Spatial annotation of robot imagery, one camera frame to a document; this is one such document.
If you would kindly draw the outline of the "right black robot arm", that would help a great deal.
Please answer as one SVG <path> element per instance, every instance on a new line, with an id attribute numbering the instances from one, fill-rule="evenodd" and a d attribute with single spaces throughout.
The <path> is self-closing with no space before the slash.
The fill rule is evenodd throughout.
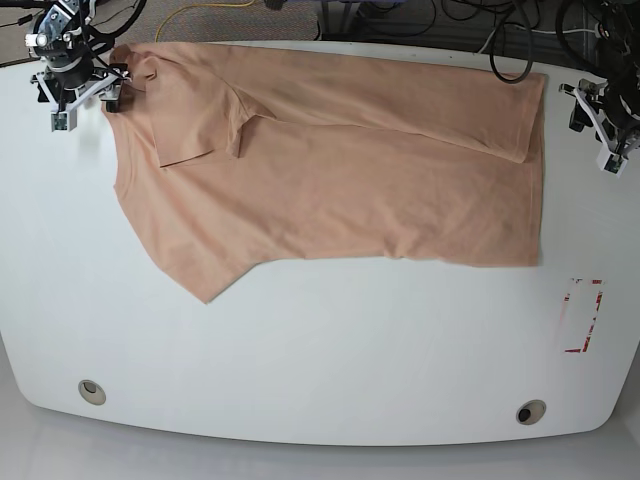
<path id="1" fill-rule="evenodd" d="M 111 32 L 92 25 L 96 1 L 46 1 L 45 10 L 32 21 L 25 35 L 31 56 L 44 69 L 31 76 L 38 102 L 50 110 L 51 130 L 76 128 L 81 106 L 97 99 L 114 113 L 119 108 L 122 86 L 130 80 L 125 63 L 107 63 L 102 55 L 115 46 L 142 13 L 146 3 L 136 1 L 129 18 Z"/>

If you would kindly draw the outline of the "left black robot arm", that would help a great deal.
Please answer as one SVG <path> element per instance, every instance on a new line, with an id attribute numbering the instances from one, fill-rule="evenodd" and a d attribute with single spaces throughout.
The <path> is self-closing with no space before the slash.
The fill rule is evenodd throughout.
<path id="1" fill-rule="evenodd" d="M 564 18 L 572 3 L 560 3 L 555 19 L 556 38 L 578 66 L 601 79 L 562 84 L 561 92 L 575 99 L 569 128 L 595 130 L 601 143 L 596 159 L 600 170 L 619 176 L 631 154 L 639 149 L 639 3 L 602 1 L 596 23 L 595 63 L 580 56 L 566 41 Z"/>

